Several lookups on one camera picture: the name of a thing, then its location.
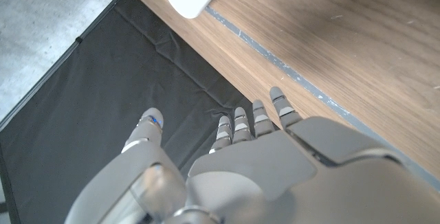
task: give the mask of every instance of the robotic finger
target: robotic finger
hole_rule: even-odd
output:
[[[248,118],[246,117],[246,112],[243,108],[238,107],[235,109],[235,129],[234,129],[234,139],[232,143],[250,141],[252,136],[250,135]]]
[[[266,109],[261,100],[255,100],[252,104],[252,109],[254,111],[255,138],[273,132],[275,130],[274,125],[267,116]]]
[[[283,129],[302,120],[279,87],[272,87],[269,94]]]
[[[219,129],[217,130],[217,138],[215,143],[212,145],[209,153],[213,153],[219,149],[231,145],[232,143],[232,131],[231,131],[231,121],[228,117],[220,117]]]

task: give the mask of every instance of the black fabric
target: black fabric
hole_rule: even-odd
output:
[[[163,113],[162,147],[186,175],[238,106],[252,108],[143,3],[118,0],[0,132],[11,217],[63,223],[149,107]]]

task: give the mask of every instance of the wooden table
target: wooden table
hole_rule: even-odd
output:
[[[268,107],[279,86],[304,117],[354,126],[440,178],[440,0],[212,0],[193,20],[142,1],[251,101]]]

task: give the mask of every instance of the robotic hand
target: robotic hand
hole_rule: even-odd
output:
[[[379,142],[323,117],[303,120],[283,92],[226,116],[186,182],[160,148],[163,117],[146,111],[122,153],[80,193],[65,223],[438,223],[440,196]]]

